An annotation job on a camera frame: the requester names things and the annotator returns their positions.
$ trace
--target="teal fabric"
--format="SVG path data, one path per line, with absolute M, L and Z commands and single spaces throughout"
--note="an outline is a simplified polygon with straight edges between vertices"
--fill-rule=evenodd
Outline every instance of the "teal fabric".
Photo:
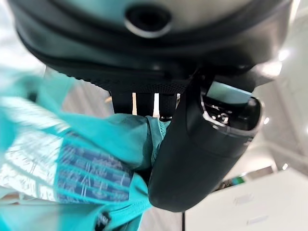
M 57 73 L 49 79 L 22 74 L 0 92 L 0 186 L 51 202 L 3 205 L 0 227 L 91 231 L 107 213 L 104 230 L 135 231 L 151 207 L 136 170 L 152 166 L 168 123 L 150 116 L 101 119 L 62 112 L 63 99 L 77 83 Z M 26 99 L 34 91 L 37 103 Z M 5 194 L 0 188 L 0 199 Z

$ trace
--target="blue patterned label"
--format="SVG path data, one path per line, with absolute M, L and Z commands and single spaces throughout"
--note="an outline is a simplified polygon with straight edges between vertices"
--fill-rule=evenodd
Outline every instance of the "blue patterned label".
M 56 186 L 61 203 L 120 202 L 129 199 L 130 171 L 103 152 L 66 144 L 58 160 Z

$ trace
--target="black strap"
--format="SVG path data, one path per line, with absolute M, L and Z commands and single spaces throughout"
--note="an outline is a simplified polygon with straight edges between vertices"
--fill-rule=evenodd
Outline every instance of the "black strap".
M 115 113 L 132 114 L 133 99 L 131 93 L 112 92 L 111 96 Z
M 136 93 L 137 115 L 153 116 L 154 94 Z
M 159 114 L 162 120 L 170 120 L 177 104 L 176 94 L 159 94 Z

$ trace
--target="ceiling light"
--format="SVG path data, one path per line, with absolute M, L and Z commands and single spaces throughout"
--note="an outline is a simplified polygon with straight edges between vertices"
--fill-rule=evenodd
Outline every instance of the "ceiling light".
M 283 165 L 282 169 L 283 169 L 283 170 L 286 170 L 288 167 L 289 167 L 288 164 L 285 163 L 285 164 Z
M 268 123 L 269 123 L 269 121 L 270 121 L 269 119 L 270 119 L 270 118 L 268 118 L 268 117 L 266 117 L 266 118 L 265 118 L 265 120 L 264 120 L 264 122 L 263 122 L 263 123 L 264 123 L 264 125 L 266 125 L 266 124 L 268 124 Z
M 290 51 L 289 50 L 281 50 L 278 54 L 279 61 L 286 60 L 287 57 L 289 57 Z

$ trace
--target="white wall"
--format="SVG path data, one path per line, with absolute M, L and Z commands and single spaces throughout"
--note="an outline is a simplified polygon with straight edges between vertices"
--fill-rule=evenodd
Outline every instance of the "white wall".
M 307 231 L 308 179 L 294 170 L 209 195 L 186 212 L 187 231 Z M 237 204 L 241 198 L 246 203 Z M 248 224 L 255 218 L 260 222 Z

